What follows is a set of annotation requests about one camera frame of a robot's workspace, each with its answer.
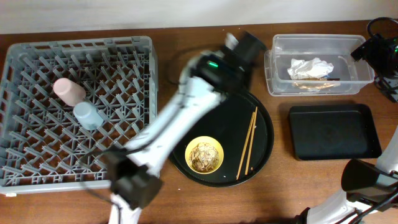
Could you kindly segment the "white napkin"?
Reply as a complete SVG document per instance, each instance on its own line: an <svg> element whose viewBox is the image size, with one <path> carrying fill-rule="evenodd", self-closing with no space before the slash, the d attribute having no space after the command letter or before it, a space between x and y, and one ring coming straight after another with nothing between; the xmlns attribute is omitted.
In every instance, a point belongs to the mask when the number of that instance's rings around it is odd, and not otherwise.
<svg viewBox="0 0 398 224"><path fill-rule="evenodd" d="M308 61L293 58L290 68L287 69L287 73L292 80L320 79L327 76L333 70L334 66L332 63L328 63L317 57Z"/></svg>

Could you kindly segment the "gold foil wrapper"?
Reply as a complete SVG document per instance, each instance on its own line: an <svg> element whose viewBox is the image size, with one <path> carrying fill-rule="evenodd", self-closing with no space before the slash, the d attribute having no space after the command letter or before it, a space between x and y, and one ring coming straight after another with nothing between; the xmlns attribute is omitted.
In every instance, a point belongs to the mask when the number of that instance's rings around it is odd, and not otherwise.
<svg viewBox="0 0 398 224"><path fill-rule="evenodd" d="M304 78L297 82L293 82L292 86L301 90L320 91L327 88L340 86L339 78Z"/></svg>

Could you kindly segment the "yellow bowl with food scraps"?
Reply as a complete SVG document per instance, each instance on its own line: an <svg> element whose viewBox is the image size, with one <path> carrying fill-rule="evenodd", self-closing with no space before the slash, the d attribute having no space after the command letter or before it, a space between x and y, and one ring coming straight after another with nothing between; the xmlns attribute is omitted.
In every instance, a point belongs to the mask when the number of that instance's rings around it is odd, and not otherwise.
<svg viewBox="0 0 398 224"><path fill-rule="evenodd" d="M224 159L221 144L209 136L200 136L186 146L185 160L188 167L198 174L210 174L218 170Z"/></svg>

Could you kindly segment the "wooden chopstick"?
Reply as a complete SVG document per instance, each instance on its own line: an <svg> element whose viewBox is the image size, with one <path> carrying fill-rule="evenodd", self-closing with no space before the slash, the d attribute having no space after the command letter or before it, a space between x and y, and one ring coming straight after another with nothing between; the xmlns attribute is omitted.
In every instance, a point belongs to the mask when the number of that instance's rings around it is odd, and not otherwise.
<svg viewBox="0 0 398 224"><path fill-rule="evenodd" d="M244 141L243 151L242 151L241 159L240 159L239 166L238 166L238 172L236 174L236 180L239 179L239 176L240 176L240 173L241 173L243 160L244 160L244 156L245 156L245 153L246 153L246 148L247 148L248 141L249 141L249 136L250 136L250 133L251 133L251 130L252 130L253 121L254 121L254 112L252 113L251 120L250 120L249 127L248 127L248 131L247 131L246 138L245 138L245 141Z"/></svg>
<svg viewBox="0 0 398 224"><path fill-rule="evenodd" d="M250 160L251 160L252 144L253 144L254 133L255 133L255 128L256 128L257 110L258 110L258 107L256 107L254 112L252 113L251 124L250 124L250 127L249 127L249 147L248 147L248 156L247 156L247 159L246 159L245 175L248 175L248 172L249 172L249 164L250 164Z"/></svg>

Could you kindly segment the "light blue cup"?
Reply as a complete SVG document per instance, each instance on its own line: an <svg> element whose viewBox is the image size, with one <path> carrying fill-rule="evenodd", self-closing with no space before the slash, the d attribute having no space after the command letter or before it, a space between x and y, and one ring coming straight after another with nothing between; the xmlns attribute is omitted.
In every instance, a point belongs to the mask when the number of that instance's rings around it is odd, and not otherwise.
<svg viewBox="0 0 398 224"><path fill-rule="evenodd" d="M96 107L86 101L78 103L73 109L73 114L82 127L89 131L97 129L104 122Z"/></svg>

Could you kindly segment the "pink cup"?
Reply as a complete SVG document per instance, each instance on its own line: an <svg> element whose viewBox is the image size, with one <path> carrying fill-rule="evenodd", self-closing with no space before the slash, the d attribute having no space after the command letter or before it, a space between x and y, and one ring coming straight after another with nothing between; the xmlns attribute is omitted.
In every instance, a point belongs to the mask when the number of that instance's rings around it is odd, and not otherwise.
<svg viewBox="0 0 398 224"><path fill-rule="evenodd" d="M54 93L68 106L75 106L84 101L86 91L77 83L59 78L53 84Z"/></svg>

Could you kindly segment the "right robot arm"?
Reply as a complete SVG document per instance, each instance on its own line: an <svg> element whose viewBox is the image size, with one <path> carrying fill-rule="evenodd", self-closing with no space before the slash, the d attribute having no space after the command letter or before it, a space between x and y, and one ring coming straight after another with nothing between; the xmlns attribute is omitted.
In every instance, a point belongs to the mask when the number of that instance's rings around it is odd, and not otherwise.
<svg viewBox="0 0 398 224"><path fill-rule="evenodd" d="M351 56L356 61L367 61L375 70L376 86L381 91L397 91L396 86L387 85L397 81L397 37L385 39L380 34L370 34ZM397 133L375 165L350 160L339 191L320 205L307 207L291 223L360 223L365 216L390 208L397 208Z"/></svg>

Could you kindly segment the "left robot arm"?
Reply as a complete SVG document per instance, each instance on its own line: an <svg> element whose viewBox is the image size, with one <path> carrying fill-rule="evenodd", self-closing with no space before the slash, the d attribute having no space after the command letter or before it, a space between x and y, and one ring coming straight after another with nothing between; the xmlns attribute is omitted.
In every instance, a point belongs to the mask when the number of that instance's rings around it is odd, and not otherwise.
<svg viewBox="0 0 398 224"><path fill-rule="evenodd" d="M159 193L160 170L189 130L229 95L249 87L254 62L266 46L246 32L239 40L191 58L178 90L157 119L122 147L104 154L111 182L110 223L137 223L142 209Z"/></svg>

